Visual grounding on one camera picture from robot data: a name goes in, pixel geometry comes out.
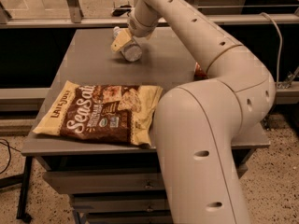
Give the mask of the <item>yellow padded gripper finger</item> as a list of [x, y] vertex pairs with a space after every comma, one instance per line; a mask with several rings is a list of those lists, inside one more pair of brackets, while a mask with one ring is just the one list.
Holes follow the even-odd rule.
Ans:
[[128, 28], [115, 28], [113, 35], [114, 41], [111, 49], [115, 52], [120, 51], [133, 40], [133, 36]]

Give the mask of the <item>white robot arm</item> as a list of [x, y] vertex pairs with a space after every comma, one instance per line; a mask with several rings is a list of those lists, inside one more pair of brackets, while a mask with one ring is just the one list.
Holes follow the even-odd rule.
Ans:
[[167, 92], [154, 115], [173, 223], [251, 224], [231, 144], [269, 112], [274, 79], [249, 49], [184, 0], [138, 0], [112, 49], [150, 35], [159, 19], [207, 75]]

